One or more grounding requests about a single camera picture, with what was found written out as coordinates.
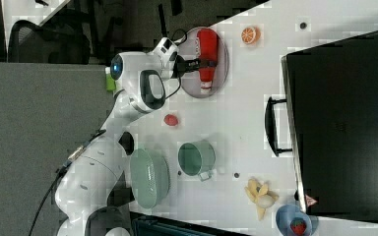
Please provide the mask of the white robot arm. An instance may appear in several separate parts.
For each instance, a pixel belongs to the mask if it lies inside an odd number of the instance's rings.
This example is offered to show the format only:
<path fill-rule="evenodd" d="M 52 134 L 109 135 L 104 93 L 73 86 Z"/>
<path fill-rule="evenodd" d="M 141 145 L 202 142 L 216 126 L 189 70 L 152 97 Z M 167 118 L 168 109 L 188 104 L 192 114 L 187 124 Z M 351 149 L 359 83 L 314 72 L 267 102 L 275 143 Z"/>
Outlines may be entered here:
<path fill-rule="evenodd" d="M 90 216 L 107 199 L 124 173 L 126 160 L 119 139 L 125 127 L 159 110 L 168 99 L 164 82 L 219 63 L 215 39 L 198 39 L 196 57 L 185 60 L 167 37 L 151 52 L 121 52 L 111 60 L 110 75 L 118 86 L 114 106 L 98 133 L 78 147 L 60 169 L 55 202 L 67 215 L 56 236 L 86 236 Z"/>

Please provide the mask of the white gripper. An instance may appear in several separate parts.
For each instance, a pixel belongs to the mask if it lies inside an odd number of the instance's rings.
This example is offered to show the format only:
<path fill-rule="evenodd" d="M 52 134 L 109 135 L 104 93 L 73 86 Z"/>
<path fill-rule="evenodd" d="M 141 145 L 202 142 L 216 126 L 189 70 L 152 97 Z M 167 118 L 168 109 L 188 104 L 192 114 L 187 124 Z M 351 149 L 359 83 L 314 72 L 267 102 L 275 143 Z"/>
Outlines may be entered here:
<path fill-rule="evenodd" d="M 186 65 L 192 69 L 215 68 L 217 62 L 200 62 L 198 58 L 185 60 L 179 55 L 178 46 L 169 38 L 163 37 L 153 50 L 160 62 L 160 76 L 163 79 L 178 79 L 186 73 Z"/>

